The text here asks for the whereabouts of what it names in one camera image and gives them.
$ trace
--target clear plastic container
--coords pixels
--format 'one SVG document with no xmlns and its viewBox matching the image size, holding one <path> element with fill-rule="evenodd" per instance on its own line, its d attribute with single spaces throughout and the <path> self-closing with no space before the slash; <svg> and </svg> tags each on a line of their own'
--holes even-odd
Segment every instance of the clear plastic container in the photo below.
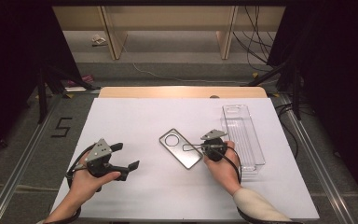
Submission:
<svg viewBox="0 0 358 224">
<path fill-rule="evenodd" d="M 242 179 L 245 175 L 258 174 L 266 161 L 247 105 L 224 105 L 221 123 L 228 133 L 224 140 L 233 141 L 240 156 Z"/>
</svg>

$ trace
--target clear plastic box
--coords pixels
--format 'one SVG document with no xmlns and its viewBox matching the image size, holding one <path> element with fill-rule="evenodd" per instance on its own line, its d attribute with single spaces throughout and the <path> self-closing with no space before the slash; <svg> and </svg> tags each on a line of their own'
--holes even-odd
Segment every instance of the clear plastic box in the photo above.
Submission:
<svg viewBox="0 0 358 224">
<path fill-rule="evenodd" d="M 241 159 L 242 179 L 256 175 L 266 164 L 247 105 L 223 105 L 222 128 L 228 133 L 224 140 L 235 143 Z"/>
</svg>

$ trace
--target hand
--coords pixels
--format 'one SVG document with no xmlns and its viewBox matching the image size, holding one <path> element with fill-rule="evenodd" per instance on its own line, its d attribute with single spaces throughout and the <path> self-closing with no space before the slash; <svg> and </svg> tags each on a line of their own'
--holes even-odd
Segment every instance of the hand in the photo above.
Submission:
<svg viewBox="0 0 358 224">
<path fill-rule="evenodd" d="M 87 152 L 79 163 L 86 164 L 84 160 L 88 155 Z M 76 171 L 69 192 L 50 216 L 46 218 L 45 222 L 59 221 L 71 217 L 83 203 L 94 195 L 99 187 L 120 175 L 120 172 L 112 172 L 97 178 L 92 176 L 87 169 Z"/>
<path fill-rule="evenodd" d="M 227 151 L 225 156 L 229 158 L 236 167 L 240 165 L 240 161 L 235 154 L 234 143 L 227 141 Z M 241 188 L 241 184 L 238 182 L 237 173 L 234 167 L 226 161 L 224 158 L 221 161 L 211 161 L 207 156 L 204 156 L 204 162 L 211 172 L 213 178 L 231 195 Z"/>
</svg>

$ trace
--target wooden edge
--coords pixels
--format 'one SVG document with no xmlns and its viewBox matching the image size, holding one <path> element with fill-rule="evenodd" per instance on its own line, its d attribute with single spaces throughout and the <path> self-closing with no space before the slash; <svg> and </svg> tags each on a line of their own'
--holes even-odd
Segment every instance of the wooden edge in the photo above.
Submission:
<svg viewBox="0 0 358 224">
<path fill-rule="evenodd" d="M 99 98 L 267 98 L 261 87 L 104 87 Z"/>
</svg>

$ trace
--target sleeve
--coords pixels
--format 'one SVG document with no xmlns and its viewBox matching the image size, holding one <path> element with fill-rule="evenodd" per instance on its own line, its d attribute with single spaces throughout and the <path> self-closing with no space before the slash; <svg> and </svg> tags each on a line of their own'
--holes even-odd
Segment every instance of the sleeve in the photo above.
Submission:
<svg viewBox="0 0 358 224">
<path fill-rule="evenodd" d="M 240 215 L 253 223 L 291 222 L 291 219 L 279 212 L 263 196 L 251 189 L 237 190 L 233 199 Z"/>
</svg>

